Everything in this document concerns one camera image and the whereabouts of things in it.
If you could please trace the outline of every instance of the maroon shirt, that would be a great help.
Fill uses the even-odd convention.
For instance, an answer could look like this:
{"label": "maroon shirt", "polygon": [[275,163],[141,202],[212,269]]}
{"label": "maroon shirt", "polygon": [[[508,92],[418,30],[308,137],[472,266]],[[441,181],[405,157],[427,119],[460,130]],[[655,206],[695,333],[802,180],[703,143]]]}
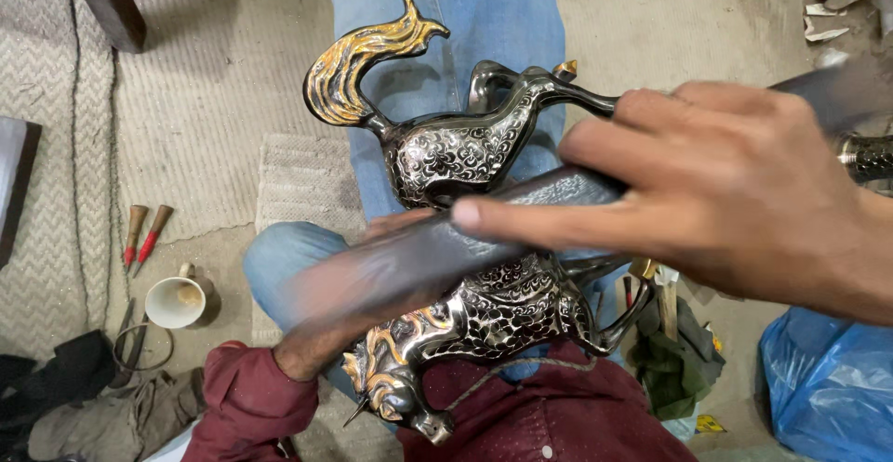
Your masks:
{"label": "maroon shirt", "polygon": [[[558,342],[548,357],[586,365],[580,348]],[[486,373],[464,361],[433,366],[423,378],[431,407],[446,408]],[[216,348],[205,364],[205,417],[192,433],[184,462],[278,461],[279,437],[307,428],[319,399],[316,380],[295,382],[268,348]],[[686,460],[688,449],[647,412],[639,384],[599,359],[588,372],[541,365],[512,386],[490,378],[453,410],[453,436],[432,446],[401,428],[405,460]]]}

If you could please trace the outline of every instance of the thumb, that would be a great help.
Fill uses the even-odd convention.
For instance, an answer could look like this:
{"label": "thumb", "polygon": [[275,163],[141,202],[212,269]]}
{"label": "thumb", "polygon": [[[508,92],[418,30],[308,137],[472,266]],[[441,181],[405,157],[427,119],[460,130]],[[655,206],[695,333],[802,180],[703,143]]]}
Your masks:
{"label": "thumb", "polygon": [[484,197],[460,199],[453,224],[487,239],[522,242],[541,248],[605,248],[642,253],[654,221],[636,205],[512,205]]}

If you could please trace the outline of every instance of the knee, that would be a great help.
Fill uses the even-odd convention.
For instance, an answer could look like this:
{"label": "knee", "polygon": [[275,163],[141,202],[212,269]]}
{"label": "knee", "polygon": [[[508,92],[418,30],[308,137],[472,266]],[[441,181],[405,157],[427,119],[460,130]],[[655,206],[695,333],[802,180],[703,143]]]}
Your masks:
{"label": "knee", "polygon": [[284,255],[285,251],[292,248],[300,248],[302,245],[310,245],[318,240],[321,232],[326,232],[307,221],[280,221],[274,223],[257,234],[251,241],[251,245],[245,251],[242,261],[244,269],[255,264],[275,262],[276,258]]}
{"label": "knee", "polygon": [[248,246],[242,270],[254,286],[270,279],[287,278],[344,249],[347,249],[347,243],[341,235],[313,223],[274,223]]}

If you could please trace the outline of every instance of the white cup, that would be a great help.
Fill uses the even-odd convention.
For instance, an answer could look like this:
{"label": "white cup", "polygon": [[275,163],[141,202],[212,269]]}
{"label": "white cup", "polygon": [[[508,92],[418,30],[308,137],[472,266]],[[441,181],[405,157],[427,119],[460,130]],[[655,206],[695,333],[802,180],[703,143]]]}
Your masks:
{"label": "white cup", "polygon": [[214,285],[205,277],[195,277],[195,266],[185,262],[180,275],[152,286],[146,295],[146,314],[162,328],[175,330],[200,325]]}

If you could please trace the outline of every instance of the wrist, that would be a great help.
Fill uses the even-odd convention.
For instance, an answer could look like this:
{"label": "wrist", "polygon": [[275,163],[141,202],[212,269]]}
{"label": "wrist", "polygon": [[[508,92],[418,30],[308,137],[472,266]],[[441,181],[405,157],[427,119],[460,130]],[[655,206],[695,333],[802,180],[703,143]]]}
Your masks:
{"label": "wrist", "polygon": [[312,380],[370,327],[371,323],[356,319],[317,330],[297,328],[273,348],[273,360],[288,378]]}
{"label": "wrist", "polygon": [[893,291],[887,273],[893,265],[893,199],[860,188],[856,246],[832,269],[837,296],[849,308],[842,314],[874,324],[893,325]]}

